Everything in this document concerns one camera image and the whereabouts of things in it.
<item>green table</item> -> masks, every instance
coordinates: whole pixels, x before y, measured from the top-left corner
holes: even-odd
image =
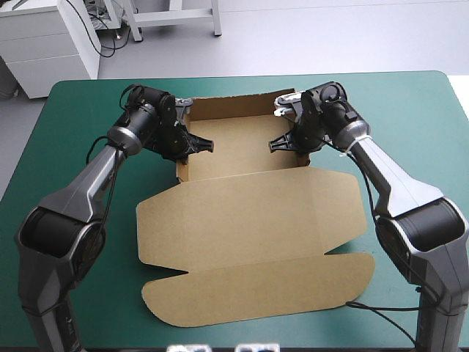
[[[366,73],[313,76],[178,78],[136,80],[176,96],[240,95],[294,87],[307,89],[326,81],[344,84],[351,103],[369,122],[374,140],[413,177],[436,185],[469,215],[469,124],[439,72]],[[121,111],[121,91],[132,80],[67,81],[57,84],[40,115],[10,186],[0,203],[0,346],[33,346],[35,340],[16,295],[18,253],[13,235],[41,197],[67,185],[84,166],[96,136],[104,134]],[[313,166],[354,173],[346,158],[323,148],[311,155]],[[321,312],[183,329],[159,321],[144,305],[141,288],[175,271],[139,262],[136,204],[176,184],[175,167],[144,151],[130,158],[117,179],[108,220],[108,241],[81,286],[72,293],[81,336],[89,347],[166,346],[205,342],[230,347],[239,342],[276,341],[289,347],[407,347],[410,342],[370,312],[346,307]],[[374,255],[376,271],[360,301],[372,305],[418,304],[380,248],[368,215],[367,233],[338,249]],[[412,333],[415,313],[393,318]],[[461,345],[469,345],[466,319]]]

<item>white floor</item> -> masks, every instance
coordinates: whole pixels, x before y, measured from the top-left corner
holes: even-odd
[[[469,0],[220,0],[211,23],[144,29],[99,78],[441,70],[469,115]],[[167,1],[136,0],[141,12]],[[210,0],[185,0],[185,8]],[[44,100],[0,102],[0,196]]]

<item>open cardboard box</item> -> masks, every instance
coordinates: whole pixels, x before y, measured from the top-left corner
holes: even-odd
[[[178,163],[180,184],[137,207],[140,260],[188,272],[143,287],[161,320],[204,326],[328,309],[368,285],[370,254],[325,255],[366,230],[355,177],[269,151],[291,127],[273,115],[289,92],[194,99],[188,128],[214,152]]]

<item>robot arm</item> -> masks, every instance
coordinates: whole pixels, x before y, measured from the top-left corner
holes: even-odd
[[[468,305],[469,226],[457,206],[438,188],[411,178],[373,142],[340,84],[281,96],[276,105],[276,114],[293,114],[295,124],[270,143],[272,152],[312,153],[332,142],[351,154],[377,189],[378,240],[404,278],[421,286],[417,349],[458,351]]]
[[[68,293],[104,246],[103,195],[124,160],[142,148],[173,161],[213,151],[211,141],[185,127],[191,99],[136,85],[122,95],[127,91],[125,112],[107,133],[109,143],[67,187],[41,199],[16,237],[18,293],[42,352],[82,350]]]

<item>brown cardboard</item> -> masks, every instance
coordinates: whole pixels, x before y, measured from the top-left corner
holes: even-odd
[[[371,255],[324,255],[366,229],[357,180],[269,151],[290,127],[273,116],[287,92],[195,99],[189,130],[212,139],[214,153],[178,163],[181,184],[137,207],[140,260],[189,273],[144,286],[162,320],[201,326],[333,308],[368,285]]]
[[[360,295],[373,270],[364,253],[316,256],[156,280],[142,295],[166,323],[205,326],[338,307]]]
[[[184,182],[137,216],[140,260],[189,272],[323,255],[366,230],[355,177],[308,166]]]

